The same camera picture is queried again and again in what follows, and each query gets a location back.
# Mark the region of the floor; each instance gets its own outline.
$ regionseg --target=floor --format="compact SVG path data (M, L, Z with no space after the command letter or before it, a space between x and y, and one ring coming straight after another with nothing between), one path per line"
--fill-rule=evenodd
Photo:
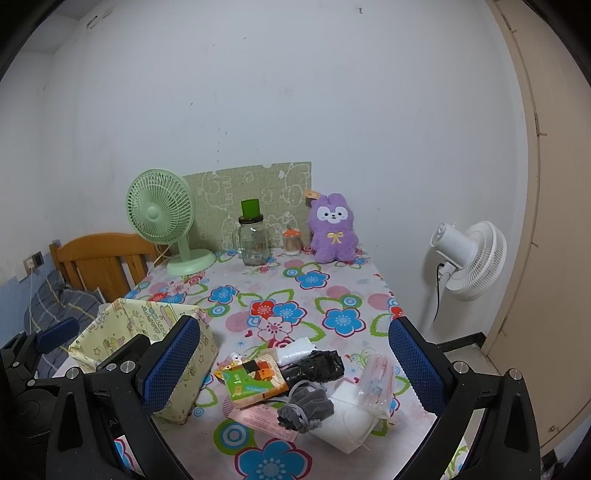
M445 356L450 362L457 362L458 360L466 362L477 373L490 375L499 374L492 362L487 356L482 354L476 345L469 345L459 348L458 350L452 350L451 352L446 353ZM472 418L470 419L470 423L468 424L468 428L464 435L469 447L472 447L472 442L478 431L483 414L484 410L475 410L472 414Z

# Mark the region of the blue gripper pad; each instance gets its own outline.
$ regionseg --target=blue gripper pad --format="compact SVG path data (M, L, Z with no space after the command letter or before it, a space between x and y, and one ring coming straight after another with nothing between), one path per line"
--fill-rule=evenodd
M150 349L154 347L158 349L162 347L159 343L169 343L141 385L142 406L148 415L166 406L174 387L197 349L200 335L199 322L193 317L183 315L162 342L157 342L150 347Z
M390 348L423 408L440 416L447 404L443 380L401 322L390 322Z
M37 334L35 350L49 353L53 349L74 338L80 332L80 324L75 318L69 318Z

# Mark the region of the small snack package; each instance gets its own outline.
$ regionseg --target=small snack package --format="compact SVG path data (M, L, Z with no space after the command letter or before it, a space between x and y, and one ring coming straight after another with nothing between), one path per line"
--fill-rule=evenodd
M224 370L230 370L233 367L242 365L248 358L240 355L239 353L232 352L228 355L221 363L217 365L217 368L213 371L213 376L216 377L220 382L224 383L222 372Z
M238 408L253 405L289 390L269 354L222 370L230 399Z

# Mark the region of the storage box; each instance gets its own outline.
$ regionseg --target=storage box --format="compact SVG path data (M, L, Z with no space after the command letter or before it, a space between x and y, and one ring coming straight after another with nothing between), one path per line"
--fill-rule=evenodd
M74 340L68 354L84 372L93 372L103 360L139 333L149 337L152 342L162 340L184 314L199 320L201 340L166 407L154 413L166 420L184 423L203 379L217 357L212 330L204 321L205 313L196 306L131 299L115 300Z

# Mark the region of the purple plush toy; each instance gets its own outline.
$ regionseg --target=purple plush toy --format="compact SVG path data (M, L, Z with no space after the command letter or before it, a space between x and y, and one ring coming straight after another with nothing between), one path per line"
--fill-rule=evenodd
M323 195L312 201L308 226L314 232L311 246L316 250L318 263L355 260L359 239L353 231L353 212L340 193Z

